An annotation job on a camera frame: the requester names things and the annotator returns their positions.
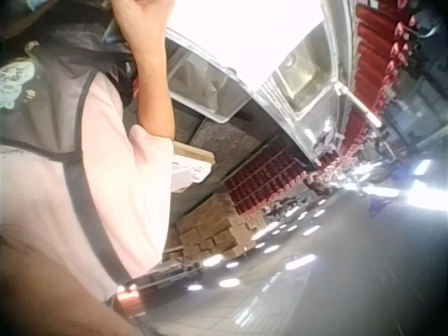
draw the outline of hand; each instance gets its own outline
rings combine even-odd
[[[136,58],[165,49],[174,0],[111,0],[113,14]]]

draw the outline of fluorescent light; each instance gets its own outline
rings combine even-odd
[[[189,291],[200,291],[202,289],[201,285],[189,285],[188,290]]]
[[[226,265],[227,268],[233,268],[239,265],[239,262],[235,261],[235,262],[230,262]]]
[[[308,236],[308,235],[310,235],[311,233],[313,233],[313,232],[319,230],[320,228],[321,228],[320,225],[315,225],[315,226],[313,226],[312,228],[308,229],[307,231],[303,232],[303,235],[304,235],[304,236]]]
[[[364,182],[365,180],[367,180],[367,179],[370,177],[371,174],[372,174],[372,173],[366,173],[366,174],[364,174],[364,175],[359,179],[359,181],[360,181],[360,182]]]
[[[414,175],[421,176],[428,170],[431,160],[423,160],[420,162],[419,166],[414,170]]]
[[[213,257],[210,257],[210,258],[204,260],[202,262],[202,264],[205,267],[213,267],[214,265],[219,264],[222,260],[223,260],[223,255],[222,254],[217,254],[217,255],[214,255]]]
[[[299,218],[297,218],[298,221],[301,221],[303,218],[305,218],[305,216],[308,214],[308,211],[306,212],[302,212],[299,216]]]
[[[219,283],[219,286],[223,287],[223,288],[230,288],[230,287],[238,286],[239,282],[240,282],[239,279],[226,279],[226,280],[222,280]]]
[[[253,236],[252,236],[252,240],[257,240],[257,239],[259,239],[259,238],[261,238],[261,237],[263,237],[264,235],[266,235],[266,229],[264,229],[264,230],[260,230],[260,231],[258,231],[257,233],[255,233]]]
[[[313,217],[319,217],[321,214],[323,214],[325,212],[325,210],[324,209],[321,209],[321,210],[319,210],[319,211],[317,211],[315,214],[314,214],[314,216]]]
[[[352,183],[352,182],[344,183],[342,185],[342,187],[345,190],[357,190],[358,189],[358,186],[355,183]]]
[[[265,228],[265,230],[267,231],[267,232],[269,232],[269,231],[272,231],[273,229],[275,229],[277,226],[279,226],[279,222],[272,222],[272,223],[270,223],[266,228]]]
[[[413,189],[407,192],[407,203],[428,210],[448,211],[448,192],[428,188],[425,183],[415,181]]]
[[[249,322],[249,320],[252,319],[252,315],[253,315],[253,314],[249,315],[248,318],[246,318],[246,319],[243,321],[243,323],[241,323],[241,325],[240,325],[239,327],[240,327],[240,328],[243,328],[243,327]]]
[[[238,315],[235,320],[235,324],[239,325],[247,316],[249,315],[249,309],[244,310],[240,315]]]
[[[381,120],[372,112],[368,111],[365,116],[375,127],[381,127],[383,125]]]
[[[305,129],[304,132],[307,135],[307,137],[309,137],[309,139],[311,140],[311,142],[313,144],[315,144],[317,142],[316,137],[314,136],[313,132],[309,128]]]
[[[375,187],[373,185],[364,187],[363,192],[369,195],[376,195],[381,197],[397,197],[400,194],[400,191],[398,189]]]
[[[292,214],[294,214],[297,210],[299,209],[298,206],[294,206],[291,210],[288,210],[288,212],[286,212],[286,217],[291,216]]]
[[[278,274],[275,274],[275,275],[271,278],[270,283],[273,284],[273,283],[277,280],[278,277],[279,277],[279,275],[278,275]]]
[[[288,262],[285,266],[285,269],[287,271],[295,270],[298,267],[304,266],[306,264],[309,264],[313,261],[315,261],[316,256],[314,254],[309,254],[303,258]]]
[[[265,249],[265,253],[271,253],[279,248],[279,245],[273,245]]]

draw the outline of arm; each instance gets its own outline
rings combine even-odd
[[[147,133],[174,140],[167,81],[165,30],[174,0],[112,0],[118,25],[139,72],[139,124]]]

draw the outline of gray apron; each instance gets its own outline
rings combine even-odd
[[[131,278],[113,248],[94,206],[85,175],[81,120],[98,71],[118,84],[123,46],[105,46],[98,24],[58,27],[30,41],[28,57],[1,68],[1,144],[61,162],[74,211],[92,250],[117,284]]]

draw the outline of stacked cardboard boxes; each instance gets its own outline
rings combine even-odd
[[[220,253],[236,258],[255,246],[252,236],[265,227],[260,211],[238,215],[226,193],[212,195],[177,223],[183,257],[195,261]]]

